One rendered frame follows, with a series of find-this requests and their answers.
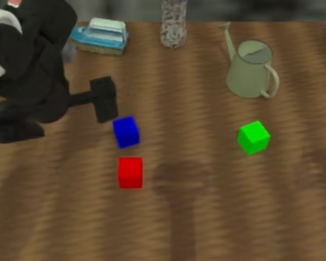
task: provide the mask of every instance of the block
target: block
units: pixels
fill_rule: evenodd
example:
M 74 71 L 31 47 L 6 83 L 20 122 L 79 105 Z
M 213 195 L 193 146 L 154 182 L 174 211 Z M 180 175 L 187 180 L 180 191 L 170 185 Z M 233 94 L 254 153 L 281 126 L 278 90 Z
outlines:
M 139 128 L 133 116 L 114 120 L 112 127 L 119 148 L 127 148 L 140 143 Z
M 247 155 L 267 148 L 271 135 L 260 121 L 255 121 L 239 129 L 237 141 Z
M 120 157 L 117 179 L 120 189 L 141 189 L 143 183 L 142 158 Z

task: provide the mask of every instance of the brown wooden surface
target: brown wooden surface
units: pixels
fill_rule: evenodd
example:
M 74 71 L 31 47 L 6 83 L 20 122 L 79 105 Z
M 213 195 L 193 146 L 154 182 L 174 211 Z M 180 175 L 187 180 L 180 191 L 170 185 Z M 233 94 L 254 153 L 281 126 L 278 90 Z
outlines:
M 72 92 L 112 76 L 142 143 L 118 150 L 85 105 L 44 139 L 0 145 L 0 261 L 326 261 L 326 23 L 231 25 L 236 45 L 272 46 L 270 101 L 225 87 L 219 24 L 189 23 L 169 50 L 158 23 L 130 23 L 123 57 L 66 65 Z M 254 120 L 272 142 L 247 157 L 235 137 Z M 144 189 L 117 188 L 119 156 L 143 157 Z

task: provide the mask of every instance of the gray-green watering can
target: gray-green watering can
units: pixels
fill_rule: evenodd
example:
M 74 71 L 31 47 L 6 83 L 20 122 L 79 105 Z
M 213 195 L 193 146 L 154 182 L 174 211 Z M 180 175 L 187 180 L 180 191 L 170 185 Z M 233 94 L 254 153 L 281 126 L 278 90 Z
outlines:
M 273 98 L 279 89 L 279 76 L 271 66 L 273 51 L 269 45 L 260 40 L 246 40 L 236 51 L 228 28 L 230 22 L 222 24 L 225 41 L 230 58 L 230 68 L 226 85 L 234 94 L 243 98 Z M 273 76 L 274 84 L 269 91 L 269 78 Z

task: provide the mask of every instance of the red cube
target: red cube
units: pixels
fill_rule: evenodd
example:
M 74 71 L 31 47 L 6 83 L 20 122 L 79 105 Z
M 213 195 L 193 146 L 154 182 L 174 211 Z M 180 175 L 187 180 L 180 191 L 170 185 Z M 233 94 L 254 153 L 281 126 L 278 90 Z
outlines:
M 120 157 L 117 178 L 121 189 L 141 189 L 143 183 L 141 157 Z

